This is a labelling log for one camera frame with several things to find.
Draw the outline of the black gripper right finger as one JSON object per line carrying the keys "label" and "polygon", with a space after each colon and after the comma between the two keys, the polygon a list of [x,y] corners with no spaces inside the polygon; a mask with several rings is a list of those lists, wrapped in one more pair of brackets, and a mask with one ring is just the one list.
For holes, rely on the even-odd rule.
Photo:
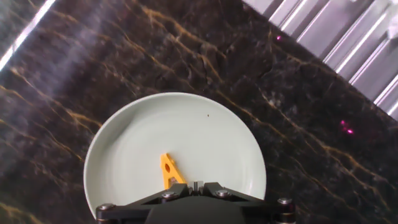
{"label": "black gripper right finger", "polygon": [[291,198],[279,198],[273,202],[252,197],[217,182],[204,183],[198,187],[198,196],[211,197],[235,205],[245,223],[295,223],[295,203]]}

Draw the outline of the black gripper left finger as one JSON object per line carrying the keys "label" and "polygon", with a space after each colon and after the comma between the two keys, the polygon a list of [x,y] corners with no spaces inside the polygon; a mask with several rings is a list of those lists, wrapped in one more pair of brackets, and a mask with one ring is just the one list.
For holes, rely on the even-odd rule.
{"label": "black gripper left finger", "polygon": [[173,184],[169,189],[127,205],[103,203],[95,208],[95,220],[97,223],[144,223],[155,207],[197,195],[197,181],[189,184]]}

